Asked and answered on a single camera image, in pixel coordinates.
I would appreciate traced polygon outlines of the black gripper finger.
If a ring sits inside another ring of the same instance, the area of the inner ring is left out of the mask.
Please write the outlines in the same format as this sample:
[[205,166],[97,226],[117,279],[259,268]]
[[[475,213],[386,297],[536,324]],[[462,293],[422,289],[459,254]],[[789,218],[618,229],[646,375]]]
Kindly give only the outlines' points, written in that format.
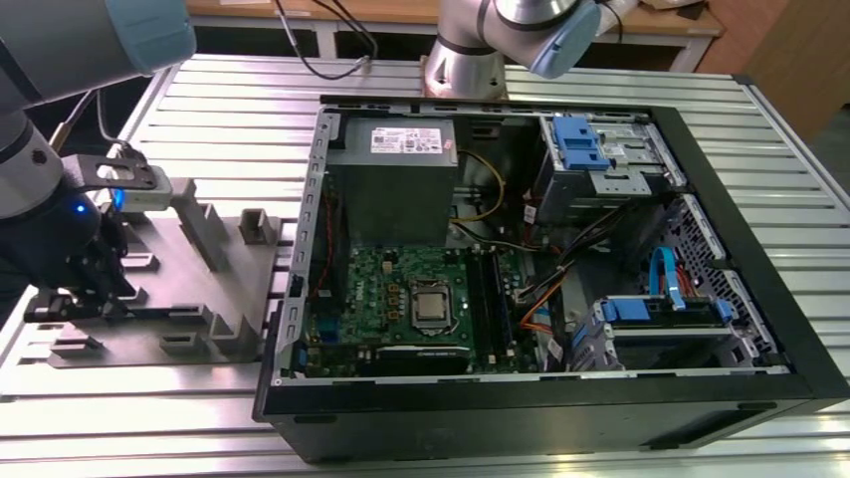
[[134,286],[122,270],[109,270],[99,279],[103,296],[111,302],[138,305],[145,301],[145,290]]
[[26,323],[61,323],[98,319],[125,312],[126,304],[118,299],[40,291],[27,304],[23,319]]

